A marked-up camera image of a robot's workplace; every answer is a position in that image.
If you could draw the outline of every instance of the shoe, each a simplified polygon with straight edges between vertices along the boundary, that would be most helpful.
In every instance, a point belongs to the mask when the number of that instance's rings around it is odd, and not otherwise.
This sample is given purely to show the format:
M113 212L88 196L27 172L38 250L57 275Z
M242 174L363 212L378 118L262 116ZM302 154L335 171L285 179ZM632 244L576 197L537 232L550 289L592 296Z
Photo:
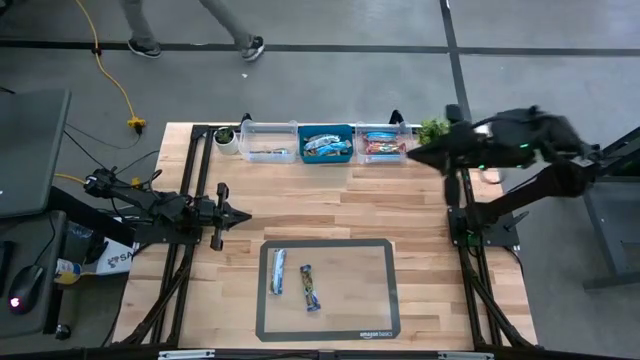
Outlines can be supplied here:
M127 42L129 45L129 50L136 55L148 57L150 59L157 59L162 55L162 50L160 49L160 45L157 45L154 48L147 48L141 45L138 45L135 40L131 39Z
M240 55L246 62L253 62L258 60L260 55L264 52L264 39L262 36L254 36L251 42L251 46L248 49L240 50Z

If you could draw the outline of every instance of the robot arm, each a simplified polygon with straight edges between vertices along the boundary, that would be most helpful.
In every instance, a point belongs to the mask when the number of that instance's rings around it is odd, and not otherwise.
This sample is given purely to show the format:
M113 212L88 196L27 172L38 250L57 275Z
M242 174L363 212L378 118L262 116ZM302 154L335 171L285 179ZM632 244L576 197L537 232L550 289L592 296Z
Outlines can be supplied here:
M229 188L218 184L218 202L208 196L192 198L175 192L153 191L150 185L160 175L140 185L130 185L117 179L115 168L97 169L86 177L85 192L103 199L118 199L141 210L150 220L149 224L136 226L135 240L139 243L195 243L199 242L202 228L215 227L211 237L211 248L220 251L223 247L221 233L235 225L251 219L251 215L235 210L227 203Z
M474 124L460 120L457 113L457 106L447 106L449 133L407 153L440 171L448 206L460 204L460 169L527 168L537 159L551 164L531 183L490 203L478 203L481 224L547 196L581 195L602 158L599 146L583 142L565 117L535 106L503 111ZM491 135L475 131L482 125L489 126Z

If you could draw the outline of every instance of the gray floor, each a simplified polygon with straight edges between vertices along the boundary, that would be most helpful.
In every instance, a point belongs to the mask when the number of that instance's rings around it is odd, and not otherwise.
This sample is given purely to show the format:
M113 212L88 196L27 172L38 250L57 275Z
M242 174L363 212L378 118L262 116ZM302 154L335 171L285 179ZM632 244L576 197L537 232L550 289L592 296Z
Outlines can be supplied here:
M443 46L437 0L229 0L246 24L271 44ZM115 2L85 0L103 40L123 41L127 26ZM638 48L635 0L449 0L460 46ZM154 0L149 21L163 42L229 43L196 1ZM0 19L0 37L90 40L71 0L18 1ZM140 144L114 151L77 138L107 164L122 166L160 145L170 121L386 122L395 108L417 123L456 102L446 54L270 52L247 65L230 52L166 52L150 61L108 51L103 60L149 122ZM585 140L607 144L637 127L638 57L463 56L462 72L475 119L539 104L567 115ZM135 140L125 126L118 90L81 50L0 48L0 85L16 91L69 88L69 123L107 141ZM155 158L126 177L150 174ZM58 171L83 177L95 164L64 140ZM505 188L536 169L510 170ZM56 184L88 203L74 183ZM527 208L519 225L522 260L541 345L640 357L640 286L585 292L582 281L605 272L581 199L546 199ZM0 341L0 353L96 346L117 310L123 279L106 279L67 296L65 316L75 332L66 342L42 336Z

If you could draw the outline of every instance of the person's leg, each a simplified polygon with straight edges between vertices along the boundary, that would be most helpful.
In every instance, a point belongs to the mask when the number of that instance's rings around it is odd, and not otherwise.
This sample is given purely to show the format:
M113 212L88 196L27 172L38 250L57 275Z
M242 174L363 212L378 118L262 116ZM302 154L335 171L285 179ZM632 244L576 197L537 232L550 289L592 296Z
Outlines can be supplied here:
M262 37L249 33L222 0L200 0L200 3L231 34L245 60L256 60L262 54L264 50Z
M146 57L160 56L160 46L142 12L142 0L120 0L120 5L131 28L132 35L129 40L131 51Z

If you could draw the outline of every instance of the wrapped snack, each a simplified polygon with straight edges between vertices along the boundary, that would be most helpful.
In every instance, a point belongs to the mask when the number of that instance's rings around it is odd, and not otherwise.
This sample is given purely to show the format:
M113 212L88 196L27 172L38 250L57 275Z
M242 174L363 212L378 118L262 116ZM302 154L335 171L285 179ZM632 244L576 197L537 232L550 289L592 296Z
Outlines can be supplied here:
M406 145L398 143L370 142L366 152L372 154L401 154L406 152Z
M306 141L306 142L316 141L316 140L318 140L320 138L327 137L327 136L333 136L333 135L331 135L331 134L314 135L314 136L312 136L310 138L304 139L304 141Z
M337 143L340 141L340 137L338 135L323 135L320 138L317 138L313 141L309 141L304 145L305 150L312 150L323 147L325 145L329 145L331 143Z
M351 147L351 142L349 140L337 142L329 145L325 145L319 149L316 149L317 156L326 156L332 155L334 153L340 153L343 150L347 150Z
M307 300L307 311L320 310L320 302L318 295L313 288L313 280L311 280L311 265L302 265L300 267L300 275L302 275L302 286L304 288L304 297Z
M260 150L260 151L250 151L251 154L279 154L286 155L289 153L289 150L285 148L273 149L273 150Z
M287 250L275 249L273 252L273 269L271 273L271 284L269 285L269 293L274 295L282 295L282 274L284 273L284 259L287 256Z
M374 131L365 134L364 138L369 142L395 142L398 136L396 135L396 133L392 132Z

